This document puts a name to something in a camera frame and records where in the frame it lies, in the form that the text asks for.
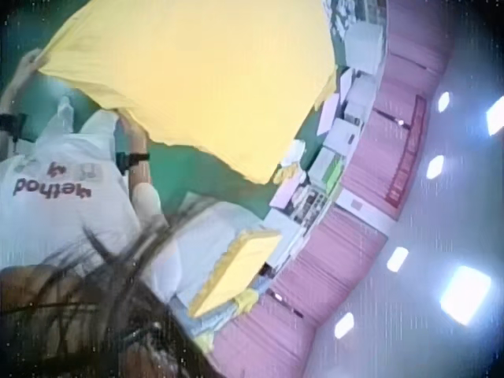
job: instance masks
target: person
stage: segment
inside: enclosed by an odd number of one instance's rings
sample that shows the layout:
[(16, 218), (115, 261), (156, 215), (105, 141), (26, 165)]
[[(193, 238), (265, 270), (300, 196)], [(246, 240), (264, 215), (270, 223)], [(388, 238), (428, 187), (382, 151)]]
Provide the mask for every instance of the person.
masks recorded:
[[(21, 59), (0, 120), (43, 64), (40, 50)], [(183, 222), (163, 216), (148, 161), (125, 184), (113, 159), (119, 118), (146, 157), (146, 133), (115, 112), (72, 133), (67, 98), (29, 155), (7, 158), (0, 124), (0, 376), (222, 376), (166, 305)]]

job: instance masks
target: pink curtain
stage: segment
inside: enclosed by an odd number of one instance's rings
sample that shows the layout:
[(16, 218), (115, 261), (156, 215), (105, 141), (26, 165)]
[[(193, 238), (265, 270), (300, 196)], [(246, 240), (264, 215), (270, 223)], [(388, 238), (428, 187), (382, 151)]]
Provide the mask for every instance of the pink curtain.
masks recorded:
[(413, 94), (431, 97), (437, 88), (440, 75), (431, 72), (398, 55), (388, 54), (385, 65), (383, 85), (395, 85)]
[(218, 333), (213, 357), (227, 378), (300, 378), (314, 336), (313, 324), (263, 295)]
[(389, 0), (387, 19), (390, 53), (404, 57), (441, 76), (453, 47), (453, 38), (450, 35), (452, 16), (447, 3)]
[(389, 80), (384, 76), (380, 86), (380, 91), (376, 96), (374, 108), (381, 110), (399, 120), (404, 120), (411, 124), (413, 120), (413, 111), (415, 110), (417, 94), (408, 87), (400, 83)]
[(386, 198), (407, 135), (407, 130), (373, 112), (342, 178), (343, 187), (392, 218), (398, 217), (398, 209)]
[(333, 207), (273, 290), (320, 325), (368, 273), (387, 237), (345, 210)]

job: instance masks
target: yellow cloth on table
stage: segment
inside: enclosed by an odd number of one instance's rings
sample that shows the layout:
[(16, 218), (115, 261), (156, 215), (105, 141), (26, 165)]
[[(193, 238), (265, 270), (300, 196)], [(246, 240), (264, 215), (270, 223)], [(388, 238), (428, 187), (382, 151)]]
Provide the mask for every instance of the yellow cloth on table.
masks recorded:
[(195, 338), (195, 344), (203, 352), (203, 354), (208, 354), (213, 352), (213, 340), (215, 335), (213, 332), (205, 332)]
[(292, 177), (296, 176), (296, 173), (298, 173), (299, 169), (301, 169), (299, 163), (292, 163), (288, 167), (280, 168), (273, 177), (273, 183), (275, 185), (280, 185), (285, 180), (289, 180)]
[(259, 300), (259, 293), (254, 289), (247, 288), (234, 298), (238, 309), (235, 311), (235, 317), (243, 313), (249, 313), (252, 310), (252, 307)]
[(90, 0), (41, 72), (267, 183), (335, 67), (314, 0)]
[(245, 291), (281, 238), (277, 231), (242, 232), (216, 263), (212, 276), (192, 300), (187, 314), (200, 317)]
[(334, 71), (332, 72), (331, 76), (329, 77), (328, 82), (325, 84), (324, 89), (317, 97), (317, 100), (315, 100), (315, 104), (313, 105), (313, 108), (315, 109), (315, 111), (318, 111), (319, 108), (322, 106), (322, 104), (329, 97), (331, 97), (334, 94), (334, 92), (336, 92), (336, 89), (338, 89), (338, 85), (336, 84), (336, 79), (337, 79), (338, 73), (337, 73), (336, 69), (337, 69), (337, 67), (334, 68)]

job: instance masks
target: white t-shirt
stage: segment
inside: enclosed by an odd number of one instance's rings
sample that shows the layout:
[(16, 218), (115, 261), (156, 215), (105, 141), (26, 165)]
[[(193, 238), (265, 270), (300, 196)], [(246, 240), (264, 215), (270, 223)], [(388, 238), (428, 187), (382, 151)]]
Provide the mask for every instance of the white t-shirt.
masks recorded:
[[(143, 224), (161, 216), (154, 188), (146, 183), (134, 190), (134, 209), (115, 163), (95, 153), (86, 139), (65, 135), (57, 145), (36, 146), (30, 156), (0, 163), (0, 269), (40, 264), (57, 252), (88, 252), (84, 228), (120, 253)], [(181, 277), (176, 243), (153, 265), (162, 266), (144, 278), (167, 302)], [(164, 272), (171, 273), (167, 280)]]

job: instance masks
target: person's hand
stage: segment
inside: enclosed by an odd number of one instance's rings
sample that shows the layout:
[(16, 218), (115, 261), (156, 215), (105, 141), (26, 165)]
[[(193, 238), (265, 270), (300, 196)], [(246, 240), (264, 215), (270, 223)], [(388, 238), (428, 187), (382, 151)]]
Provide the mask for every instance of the person's hand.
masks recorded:
[(14, 77), (11, 81), (11, 86), (13, 88), (21, 89), (24, 87), (37, 70), (46, 64), (46, 59), (41, 57), (40, 53), (42, 53), (42, 50), (35, 49), (21, 58), (16, 73), (14, 73)]
[(20, 92), (33, 77), (37, 69), (46, 63), (46, 59), (40, 56), (41, 52), (40, 49), (36, 49), (21, 58), (14, 77), (0, 98), (0, 114), (13, 112), (14, 104)]

